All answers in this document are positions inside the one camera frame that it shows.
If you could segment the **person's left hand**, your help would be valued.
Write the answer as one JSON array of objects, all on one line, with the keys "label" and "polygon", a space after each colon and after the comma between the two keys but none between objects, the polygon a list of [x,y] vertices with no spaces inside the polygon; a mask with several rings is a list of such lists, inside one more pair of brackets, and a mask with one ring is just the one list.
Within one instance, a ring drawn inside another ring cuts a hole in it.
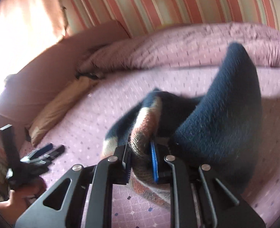
[{"label": "person's left hand", "polygon": [[14,225],[18,218],[29,208],[28,198],[38,198],[46,191],[45,181],[39,177],[28,185],[10,190],[9,199],[0,202],[0,214],[9,225]]}]

